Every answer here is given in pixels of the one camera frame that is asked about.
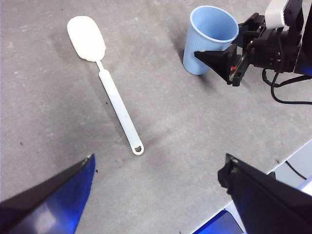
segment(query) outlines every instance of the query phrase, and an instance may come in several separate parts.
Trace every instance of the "spatula head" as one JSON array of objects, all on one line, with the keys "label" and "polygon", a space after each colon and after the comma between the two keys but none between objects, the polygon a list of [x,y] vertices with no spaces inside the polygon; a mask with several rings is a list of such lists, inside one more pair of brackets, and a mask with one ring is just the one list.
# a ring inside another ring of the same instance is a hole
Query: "spatula head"
[{"label": "spatula head", "polygon": [[103,59],[106,47],[93,19],[88,16],[76,16],[68,22],[67,32],[80,58],[91,62]]}]

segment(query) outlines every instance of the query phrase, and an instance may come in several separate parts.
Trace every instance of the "hanging hole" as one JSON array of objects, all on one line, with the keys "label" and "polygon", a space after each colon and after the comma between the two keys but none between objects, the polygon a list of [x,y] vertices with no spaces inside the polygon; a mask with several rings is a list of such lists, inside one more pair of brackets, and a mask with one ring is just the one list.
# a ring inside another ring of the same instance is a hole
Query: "hanging hole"
[{"label": "hanging hole", "polygon": [[138,153],[141,152],[141,150],[142,150],[141,146],[135,148],[135,151]]}]

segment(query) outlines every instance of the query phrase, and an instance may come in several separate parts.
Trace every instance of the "blue light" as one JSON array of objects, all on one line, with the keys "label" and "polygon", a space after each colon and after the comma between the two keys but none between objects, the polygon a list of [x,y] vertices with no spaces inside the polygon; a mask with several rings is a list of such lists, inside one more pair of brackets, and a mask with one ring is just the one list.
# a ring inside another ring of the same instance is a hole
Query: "blue light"
[{"label": "blue light", "polygon": [[193,234],[242,234],[240,226],[237,224],[230,212],[220,211]]}]

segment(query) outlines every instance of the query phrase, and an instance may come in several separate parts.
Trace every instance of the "white spatula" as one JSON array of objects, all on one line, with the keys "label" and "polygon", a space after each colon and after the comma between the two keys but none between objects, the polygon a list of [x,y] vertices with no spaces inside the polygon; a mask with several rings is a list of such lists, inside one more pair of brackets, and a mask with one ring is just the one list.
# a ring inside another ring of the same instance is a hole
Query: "white spatula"
[{"label": "white spatula", "polygon": [[88,16],[76,16],[68,22],[67,32],[79,57],[97,63],[98,75],[128,138],[131,149],[135,155],[141,155],[144,151],[143,144],[109,71],[104,69],[101,63],[106,47],[97,24]]}]

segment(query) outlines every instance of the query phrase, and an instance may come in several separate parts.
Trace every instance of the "light blue cup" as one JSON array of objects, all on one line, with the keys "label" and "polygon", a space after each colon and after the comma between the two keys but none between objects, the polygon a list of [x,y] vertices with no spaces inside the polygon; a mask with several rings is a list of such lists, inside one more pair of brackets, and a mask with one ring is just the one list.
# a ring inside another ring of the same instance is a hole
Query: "light blue cup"
[{"label": "light blue cup", "polygon": [[191,12],[183,66],[191,74],[202,75],[209,67],[195,58],[195,51],[225,50],[238,35],[236,20],[214,6],[199,6]]}]

